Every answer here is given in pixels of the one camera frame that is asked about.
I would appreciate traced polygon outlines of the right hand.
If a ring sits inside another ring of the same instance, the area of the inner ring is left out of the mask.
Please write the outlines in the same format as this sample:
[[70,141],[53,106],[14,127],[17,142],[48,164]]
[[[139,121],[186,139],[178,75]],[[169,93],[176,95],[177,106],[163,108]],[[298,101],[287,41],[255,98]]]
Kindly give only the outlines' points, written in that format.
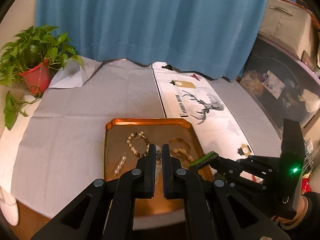
[[298,202],[298,209],[294,219],[289,220],[285,218],[277,218],[276,221],[279,223],[280,227],[284,230],[292,230],[297,227],[302,220],[305,218],[308,211],[309,202],[306,197],[300,196]]

